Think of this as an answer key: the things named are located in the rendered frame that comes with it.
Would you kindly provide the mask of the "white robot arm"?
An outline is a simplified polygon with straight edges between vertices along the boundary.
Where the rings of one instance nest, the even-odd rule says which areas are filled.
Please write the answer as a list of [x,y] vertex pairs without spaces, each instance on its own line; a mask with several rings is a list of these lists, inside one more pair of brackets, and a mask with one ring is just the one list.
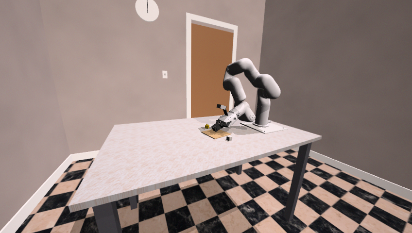
[[[256,116],[250,109],[249,104],[244,101],[246,99],[245,92],[240,80],[235,77],[235,75],[242,72],[254,87],[259,88],[257,91]],[[253,125],[269,127],[268,123],[272,122],[268,120],[270,99],[277,99],[280,96],[280,88],[270,75],[260,74],[250,59],[243,58],[227,66],[223,79],[223,88],[231,92],[235,102],[232,111],[235,112],[239,120],[245,122],[255,120]]]

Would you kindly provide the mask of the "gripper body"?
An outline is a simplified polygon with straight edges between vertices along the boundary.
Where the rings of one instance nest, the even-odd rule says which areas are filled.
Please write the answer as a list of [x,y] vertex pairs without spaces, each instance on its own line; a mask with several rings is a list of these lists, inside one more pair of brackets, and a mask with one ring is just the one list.
[[220,118],[218,118],[218,120],[221,121],[221,123],[224,122],[224,124],[227,124],[231,121],[228,127],[230,127],[237,119],[237,115],[232,110],[228,112],[228,116],[222,115]]

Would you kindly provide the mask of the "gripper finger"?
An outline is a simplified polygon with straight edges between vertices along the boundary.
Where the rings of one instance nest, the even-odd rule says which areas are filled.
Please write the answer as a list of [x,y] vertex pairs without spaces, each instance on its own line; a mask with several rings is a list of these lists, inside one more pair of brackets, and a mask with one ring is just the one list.
[[219,120],[216,120],[216,123],[214,125],[212,125],[211,127],[213,128],[214,126],[220,125],[221,122]]
[[222,122],[220,125],[217,125],[214,129],[217,132],[219,129],[222,129],[223,127],[228,127],[230,123],[231,121],[228,122],[227,124],[224,124],[224,122]]

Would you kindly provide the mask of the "tan flat mat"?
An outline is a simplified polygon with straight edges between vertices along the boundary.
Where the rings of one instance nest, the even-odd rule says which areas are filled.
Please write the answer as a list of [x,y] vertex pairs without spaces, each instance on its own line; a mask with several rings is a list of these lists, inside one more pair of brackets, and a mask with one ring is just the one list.
[[202,133],[206,134],[207,136],[213,138],[213,139],[217,139],[217,138],[221,138],[227,135],[231,135],[230,133],[227,133],[225,131],[222,130],[218,130],[217,132],[213,131],[213,129],[211,130],[207,130],[207,131],[203,131]]

